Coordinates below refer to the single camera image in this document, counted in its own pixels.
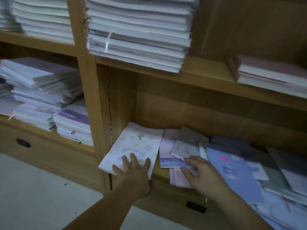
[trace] white floor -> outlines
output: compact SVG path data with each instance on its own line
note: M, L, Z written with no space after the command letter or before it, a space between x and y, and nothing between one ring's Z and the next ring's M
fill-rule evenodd
M62 229L101 198L96 191L0 153L0 229ZM121 227L128 229L189 230L137 207Z

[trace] drawer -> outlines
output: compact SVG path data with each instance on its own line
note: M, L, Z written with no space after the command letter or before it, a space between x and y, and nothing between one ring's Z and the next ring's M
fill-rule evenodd
M195 190L173 187L156 178L152 180L152 193L137 200L134 206L195 230L232 229L218 206L210 200L206 203ZM112 176L112 186L116 184L117 177ZM207 211L200 213L187 208L188 201L204 206Z
M31 147L18 144L16 139L28 142ZM101 192L98 166L92 156L2 124L0 152Z

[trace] green cactus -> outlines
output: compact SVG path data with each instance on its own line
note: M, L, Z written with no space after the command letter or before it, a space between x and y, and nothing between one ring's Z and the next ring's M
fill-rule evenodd
M143 135L143 134L138 134L138 139L139 139L139 140L141 140L141 139L142 139L142 137L144 137L144 135Z

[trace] bookshelf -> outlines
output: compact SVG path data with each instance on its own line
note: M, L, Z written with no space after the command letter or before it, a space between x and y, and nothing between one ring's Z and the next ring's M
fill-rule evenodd
M306 156L307 100L238 84L224 63L243 53L306 66L305 0L200 0L193 42L178 74L89 54L84 0L67 0L67 5L75 45L0 31L5 48L0 57L56 55L63 64L77 61L94 147L0 116L1 152L103 194L116 179L97 167L129 121L152 128L187 126L207 137L243 138L257 148ZM16 136L33 147L16 145ZM169 170L158 161L153 179L155 193L136 206L192 229L213 228L216 219L219 228L228 229L210 203L199 202L215 221L187 209L186 201L197 202L198 196L171 187Z

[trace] drawer handle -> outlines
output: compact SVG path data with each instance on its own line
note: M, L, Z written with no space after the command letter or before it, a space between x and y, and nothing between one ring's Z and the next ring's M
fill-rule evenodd
M201 212L201 213L205 213L207 211L207 209L201 205L192 203L192 202L187 202L187 208L193 209L195 211Z
M22 139L16 139L16 140L17 140L17 143L20 144L21 146L24 146L24 147L27 147L27 148L31 147L31 145L28 142L25 142Z

